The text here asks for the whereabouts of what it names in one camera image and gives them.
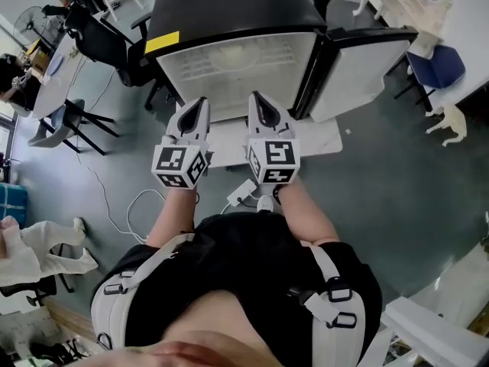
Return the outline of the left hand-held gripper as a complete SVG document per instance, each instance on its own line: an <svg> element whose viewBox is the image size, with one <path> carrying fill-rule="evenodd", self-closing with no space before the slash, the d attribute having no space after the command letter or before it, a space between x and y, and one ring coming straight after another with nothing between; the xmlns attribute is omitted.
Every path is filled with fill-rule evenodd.
<svg viewBox="0 0 489 367"><path fill-rule="evenodd" d="M177 128L167 128L161 143L155 146L151 172L165 187L193 190L210 165L206 140L210 104L206 97L199 97L181 111Z"/></svg>

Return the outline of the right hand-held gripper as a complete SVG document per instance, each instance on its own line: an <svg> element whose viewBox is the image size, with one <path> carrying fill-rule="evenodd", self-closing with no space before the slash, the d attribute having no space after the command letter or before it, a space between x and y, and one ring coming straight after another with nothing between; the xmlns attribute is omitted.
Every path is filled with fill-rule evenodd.
<svg viewBox="0 0 489 367"><path fill-rule="evenodd" d="M248 98L246 159L260 185L290 184L300 169L300 141L289 112L259 91Z"/></svg>

